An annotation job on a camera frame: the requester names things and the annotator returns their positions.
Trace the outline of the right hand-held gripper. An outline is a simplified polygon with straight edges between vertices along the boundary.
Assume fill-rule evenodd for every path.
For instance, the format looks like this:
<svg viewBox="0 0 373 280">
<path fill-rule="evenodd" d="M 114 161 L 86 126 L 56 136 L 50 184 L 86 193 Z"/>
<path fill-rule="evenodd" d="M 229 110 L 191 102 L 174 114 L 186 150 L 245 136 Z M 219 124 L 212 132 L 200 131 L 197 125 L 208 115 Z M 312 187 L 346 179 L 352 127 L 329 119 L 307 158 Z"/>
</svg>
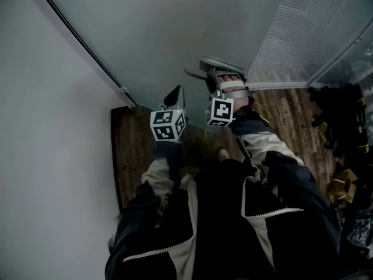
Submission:
<svg viewBox="0 0 373 280">
<path fill-rule="evenodd" d="M 206 123 L 208 126 L 226 127 L 233 121 L 235 111 L 242 107 L 243 100 L 250 105 L 250 90 L 240 75 L 246 74 L 248 69 L 207 56 L 200 58 L 199 68 L 209 71 L 207 76 L 188 68 L 184 68 L 184 72 L 206 81 L 209 90 Z"/>
</svg>

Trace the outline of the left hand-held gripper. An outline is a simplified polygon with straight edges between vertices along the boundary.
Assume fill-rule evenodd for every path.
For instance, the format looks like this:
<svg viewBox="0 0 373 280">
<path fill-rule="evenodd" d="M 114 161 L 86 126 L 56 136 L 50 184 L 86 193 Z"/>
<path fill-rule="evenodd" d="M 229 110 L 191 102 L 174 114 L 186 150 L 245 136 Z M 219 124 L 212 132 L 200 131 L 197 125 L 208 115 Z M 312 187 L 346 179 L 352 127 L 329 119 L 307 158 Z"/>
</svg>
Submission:
<svg viewBox="0 0 373 280">
<path fill-rule="evenodd" d="M 181 90 L 182 108 L 173 107 L 178 103 Z M 150 128 L 157 142 L 177 142 L 186 127 L 185 119 L 185 90 L 183 86 L 176 86 L 163 100 L 164 105 L 150 114 Z"/>
</svg>

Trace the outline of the person's right hand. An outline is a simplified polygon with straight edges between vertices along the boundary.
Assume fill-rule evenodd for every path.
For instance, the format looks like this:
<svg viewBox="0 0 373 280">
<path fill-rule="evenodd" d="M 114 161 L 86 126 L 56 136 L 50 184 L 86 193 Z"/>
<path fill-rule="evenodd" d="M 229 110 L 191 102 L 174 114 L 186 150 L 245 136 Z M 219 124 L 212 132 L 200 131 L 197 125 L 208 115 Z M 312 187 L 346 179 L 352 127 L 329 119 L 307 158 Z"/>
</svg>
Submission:
<svg viewBox="0 0 373 280">
<path fill-rule="evenodd" d="M 220 75 L 218 76 L 218 80 L 220 84 L 224 84 L 222 92 L 225 97 L 234 100 L 233 113 L 236 113 L 242 107 L 249 105 L 249 96 L 245 93 L 246 87 L 237 75 Z"/>
</svg>

